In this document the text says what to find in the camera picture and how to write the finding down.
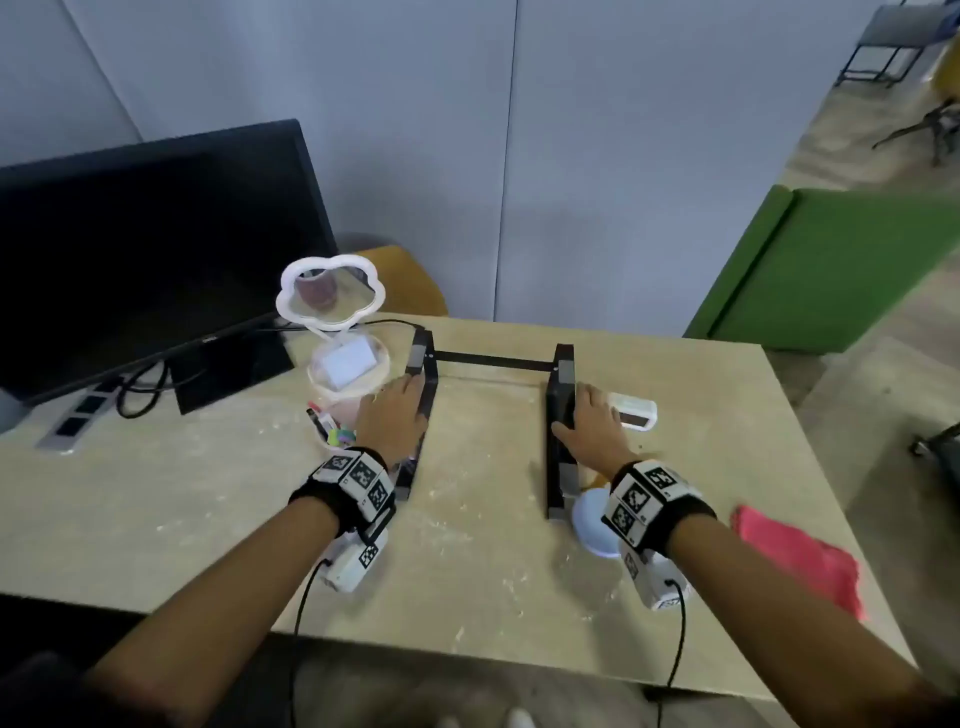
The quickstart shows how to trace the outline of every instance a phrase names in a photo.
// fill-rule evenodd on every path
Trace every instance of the black monitor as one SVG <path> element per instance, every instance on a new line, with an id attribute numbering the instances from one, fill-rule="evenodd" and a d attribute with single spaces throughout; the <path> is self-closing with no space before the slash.
<path id="1" fill-rule="evenodd" d="M 0 169 L 0 241 L 0 388 L 27 405 L 166 359 L 208 370 L 187 411 L 289 369 L 258 330 L 280 273 L 336 255 L 296 120 Z"/>

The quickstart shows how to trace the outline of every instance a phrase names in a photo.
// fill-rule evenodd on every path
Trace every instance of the green panel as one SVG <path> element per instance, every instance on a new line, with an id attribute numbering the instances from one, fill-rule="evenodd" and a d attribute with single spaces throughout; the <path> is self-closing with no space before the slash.
<path id="1" fill-rule="evenodd" d="M 796 195 L 711 338 L 845 351 L 960 241 L 953 201 L 866 191 Z"/>
<path id="2" fill-rule="evenodd" d="M 720 316 L 720 312 L 736 290 L 736 286 L 747 275 L 754 259 L 773 234 L 792 202 L 793 190 L 789 187 L 777 184 L 770 190 L 750 226 L 740 238 L 740 242 L 736 244 L 733 255 L 720 271 L 720 276 L 713 283 L 704 302 L 700 304 L 684 336 L 688 339 L 707 338 L 710 327 Z"/>

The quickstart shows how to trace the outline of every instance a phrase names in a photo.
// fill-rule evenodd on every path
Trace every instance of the wooden table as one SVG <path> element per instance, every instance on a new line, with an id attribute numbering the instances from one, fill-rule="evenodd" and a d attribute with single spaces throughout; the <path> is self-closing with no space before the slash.
<path id="1" fill-rule="evenodd" d="M 556 344 L 573 344 L 578 378 L 658 403 L 657 427 L 632 433 L 635 443 L 723 518 L 747 502 L 850 551 L 864 567 L 868 626 L 912 659 L 759 347 L 410 318 L 449 351 L 549 360 Z M 402 372 L 411 329 L 375 333 Z M 315 341 L 291 337 L 298 364 Z M 355 594 L 315 585 L 301 632 L 663 684 L 680 613 L 645 609 L 618 561 L 544 518 L 545 375 L 440 367 L 414 491 L 388 548 Z M 0 592 L 153 610 L 316 466 L 309 395 L 300 367 L 185 417 L 168 396 L 142 419 L 102 418 L 65 455 L 33 444 L 69 399 L 40 406 L 0 438 Z M 297 601 L 276 630 L 292 628 Z M 699 599 L 675 686 L 770 697 Z"/>

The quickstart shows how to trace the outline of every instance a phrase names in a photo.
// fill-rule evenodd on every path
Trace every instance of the pink towel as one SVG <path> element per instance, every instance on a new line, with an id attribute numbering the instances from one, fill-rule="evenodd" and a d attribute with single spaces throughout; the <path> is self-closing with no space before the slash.
<path id="1" fill-rule="evenodd" d="M 741 539 L 814 592 L 857 619 L 864 618 L 856 592 L 860 567 L 845 550 L 817 541 L 792 525 L 768 519 L 747 505 L 733 511 L 731 527 Z"/>

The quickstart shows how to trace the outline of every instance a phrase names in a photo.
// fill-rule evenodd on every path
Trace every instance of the mirror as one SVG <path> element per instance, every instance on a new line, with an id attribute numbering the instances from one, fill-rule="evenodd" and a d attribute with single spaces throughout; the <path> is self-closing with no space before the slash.
<path id="1" fill-rule="evenodd" d="M 376 268 L 364 257 L 302 258 L 283 271 L 276 310 L 287 321 L 323 334 L 373 313 L 384 295 Z"/>

